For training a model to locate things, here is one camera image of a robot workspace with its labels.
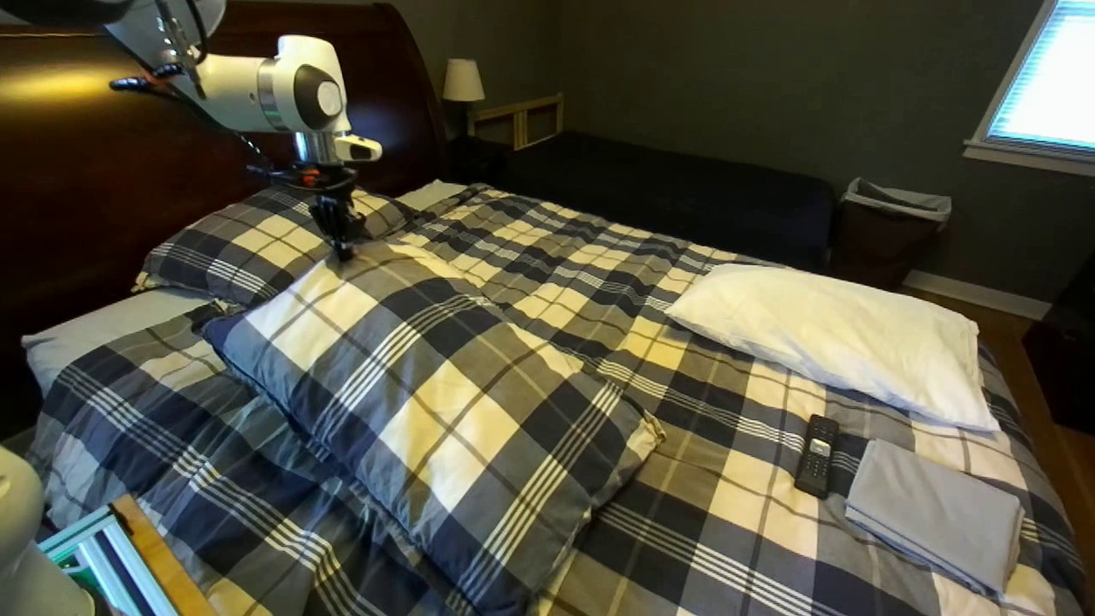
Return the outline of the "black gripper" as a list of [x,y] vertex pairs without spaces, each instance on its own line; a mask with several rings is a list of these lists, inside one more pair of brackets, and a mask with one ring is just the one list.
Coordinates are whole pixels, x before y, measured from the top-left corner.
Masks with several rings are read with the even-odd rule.
[[353,257],[353,189],[355,171],[350,165],[307,165],[298,171],[302,189],[310,195],[310,215],[323,227],[323,238],[338,262]]

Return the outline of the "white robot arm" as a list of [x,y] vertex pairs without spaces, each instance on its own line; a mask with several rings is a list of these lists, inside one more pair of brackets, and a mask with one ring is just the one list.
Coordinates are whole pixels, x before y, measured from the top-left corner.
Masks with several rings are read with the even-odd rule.
[[298,184],[307,211],[334,257],[344,262],[361,239],[353,211],[355,168],[377,160],[384,145],[358,137],[350,120],[350,92],[333,41],[313,33],[279,33],[270,60],[221,54],[208,39],[225,19],[225,0],[128,0],[107,23],[142,68],[142,79],[117,79],[117,90],[152,90],[184,97],[221,129],[289,133],[298,165],[262,168],[270,183]]

